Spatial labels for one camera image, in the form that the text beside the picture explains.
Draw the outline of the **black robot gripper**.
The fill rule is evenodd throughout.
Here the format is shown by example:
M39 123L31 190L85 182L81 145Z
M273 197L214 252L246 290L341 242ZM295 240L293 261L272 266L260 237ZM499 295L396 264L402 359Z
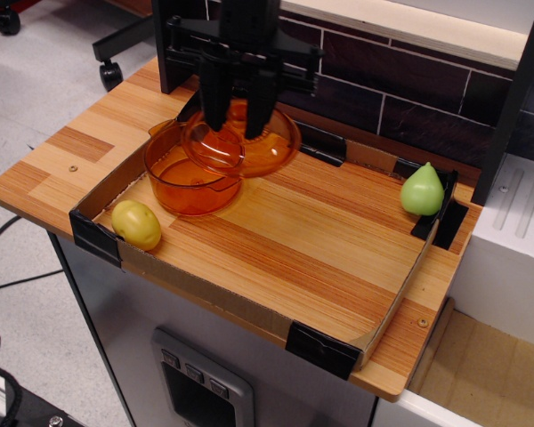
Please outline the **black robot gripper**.
M201 108L219 132L234 86L247 89L245 138L259 137L271 120L279 93L313 93L323 51L279 26L280 1L221 1L215 20L167 22L172 43L166 58L199 78Z

